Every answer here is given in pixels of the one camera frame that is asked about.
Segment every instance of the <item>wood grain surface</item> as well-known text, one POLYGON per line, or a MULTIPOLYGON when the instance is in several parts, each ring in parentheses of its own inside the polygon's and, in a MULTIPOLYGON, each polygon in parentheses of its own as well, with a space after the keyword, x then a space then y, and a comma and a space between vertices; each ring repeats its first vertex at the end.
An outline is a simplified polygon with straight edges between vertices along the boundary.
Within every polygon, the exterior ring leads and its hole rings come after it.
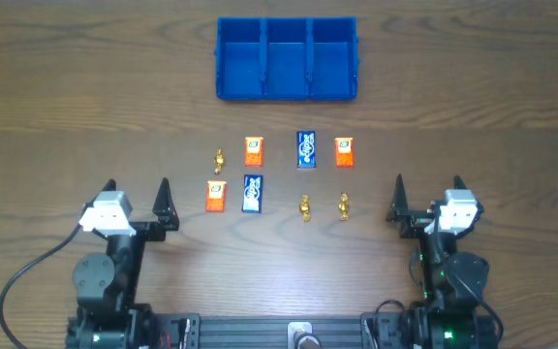
MULTIPOLYGON (((384 221, 398 173, 415 207, 463 176, 485 215, 459 247, 490 263, 501 347, 558 346, 558 1, 0 1, 0 291, 70 233, 107 179, 149 218, 166 176, 181 230, 147 245, 139 302, 355 315, 416 301, 417 243, 384 221), (217 16, 356 16, 356 100, 218 100, 217 16), (318 131, 315 171, 295 168, 300 129, 318 131), (262 169, 243 168, 245 136, 264 136, 262 169), (334 167, 335 137, 355 138, 354 169, 334 167), (228 205, 208 214, 218 146, 228 205), (261 215, 240 212, 245 173, 264 175, 261 215)), ((81 234, 17 282, 5 313, 26 345, 63 346, 73 269, 104 249, 81 234)))

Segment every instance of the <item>blue tray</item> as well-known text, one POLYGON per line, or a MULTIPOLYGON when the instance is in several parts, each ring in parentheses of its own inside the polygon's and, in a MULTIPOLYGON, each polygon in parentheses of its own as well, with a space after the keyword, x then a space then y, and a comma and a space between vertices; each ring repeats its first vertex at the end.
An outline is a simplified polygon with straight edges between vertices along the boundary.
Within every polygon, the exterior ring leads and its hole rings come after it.
POLYGON ((223 100, 352 100, 357 19, 217 20, 217 97, 223 100))

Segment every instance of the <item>small box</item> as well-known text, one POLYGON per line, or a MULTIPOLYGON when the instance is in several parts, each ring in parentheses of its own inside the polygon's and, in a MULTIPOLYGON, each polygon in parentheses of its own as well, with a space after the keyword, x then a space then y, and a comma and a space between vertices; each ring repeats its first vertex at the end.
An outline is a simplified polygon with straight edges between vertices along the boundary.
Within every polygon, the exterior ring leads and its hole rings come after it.
POLYGON ((335 139, 335 164, 338 168, 351 168, 355 165, 352 137, 335 139))
POLYGON ((223 180, 209 180, 205 195, 205 210, 208 212, 223 212, 225 210, 225 195, 228 183, 223 180))
POLYGON ((244 139, 244 166, 262 167, 264 165, 264 138, 246 137, 244 139))
POLYGON ((298 167, 313 169, 316 167, 316 132, 298 131, 298 167))
POLYGON ((244 176, 244 196, 242 198, 242 211, 245 213, 262 212, 262 190, 264 177, 259 174, 246 174, 244 176))

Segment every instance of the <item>blue and white package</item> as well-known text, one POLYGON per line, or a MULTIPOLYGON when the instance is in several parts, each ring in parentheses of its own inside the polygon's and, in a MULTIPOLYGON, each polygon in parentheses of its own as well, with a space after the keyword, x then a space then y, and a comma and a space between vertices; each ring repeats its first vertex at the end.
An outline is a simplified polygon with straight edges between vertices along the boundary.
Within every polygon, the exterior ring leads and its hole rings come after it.
POLYGON ((264 177, 259 174, 246 174, 244 176, 244 197, 242 211, 245 213, 262 212, 262 189, 264 177))
POLYGON ((298 167, 300 169, 316 167, 315 131, 298 131, 298 167))

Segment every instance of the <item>orange tic tac box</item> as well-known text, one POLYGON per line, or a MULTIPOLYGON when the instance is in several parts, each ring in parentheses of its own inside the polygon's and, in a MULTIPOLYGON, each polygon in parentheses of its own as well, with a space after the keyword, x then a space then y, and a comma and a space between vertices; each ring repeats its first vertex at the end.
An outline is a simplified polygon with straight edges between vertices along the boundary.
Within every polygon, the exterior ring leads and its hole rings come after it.
POLYGON ((336 138, 335 139, 335 164, 337 167, 354 167, 355 153, 353 150, 353 139, 336 138))
POLYGON ((223 180, 209 180, 205 195, 205 210, 223 212, 225 210, 225 194, 227 183, 223 180))
POLYGON ((244 166, 261 167, 264 165, 264 138, 245 137, 244 166))

